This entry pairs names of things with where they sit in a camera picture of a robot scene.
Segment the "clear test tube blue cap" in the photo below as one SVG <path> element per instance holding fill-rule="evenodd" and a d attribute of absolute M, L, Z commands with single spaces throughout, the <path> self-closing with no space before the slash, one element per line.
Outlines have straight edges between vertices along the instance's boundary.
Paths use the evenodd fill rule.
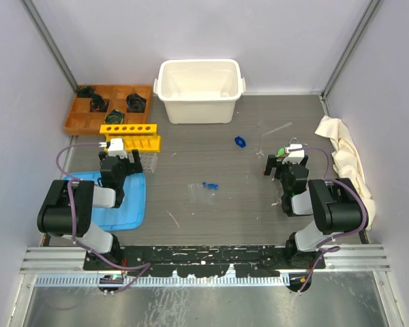
<path fill-rule="evenodd" d="M 206 183 L 203 182 L 202 186 L 204 188 L 204 195 L 205 195 L 205 200 L 208 203 L 211 203 L 214 201 L 217 197 L 217 191 L 219 190 L 219 185 L 216 183 Z"/>

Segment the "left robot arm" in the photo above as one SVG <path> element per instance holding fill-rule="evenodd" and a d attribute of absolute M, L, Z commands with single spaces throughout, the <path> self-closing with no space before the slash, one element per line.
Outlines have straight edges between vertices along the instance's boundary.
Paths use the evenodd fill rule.
<path fill-rule="evenodd" d="M 132 151 L 133 161 L 120 155 L 100 154 L 98 182 L 70 176 L 67 180 L 54 180 L 37 216 L 41 233 L 70 239 L 85 249 L 91 257 L 108 270 L 133 271 L 140 266 L 125 266 L 123 250 L 118 238 L 101 229 L 92 220 L 93 208 L 117 209 L 125 198 L 127 177 L 142 173 L 137 150 Z"/>

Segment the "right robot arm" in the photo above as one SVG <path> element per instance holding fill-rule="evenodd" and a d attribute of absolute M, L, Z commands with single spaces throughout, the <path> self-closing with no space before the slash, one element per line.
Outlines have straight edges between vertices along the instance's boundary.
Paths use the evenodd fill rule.
<path fill-rule="evenodd" d="M 274 178 L 281 183 L 279 203 L 287 216 L 313 217 L 286 241 L 283 258 L 291 268 L 312 268 L 321 258 L 323 245 L 335 237 L 360 234 L 368 223 L 367 209 L 351 180 L 309 180 L 307 160 L 307 155 L 302 159 L 269 155 L 263 171 L 265 176 L 274 172 Z"/>

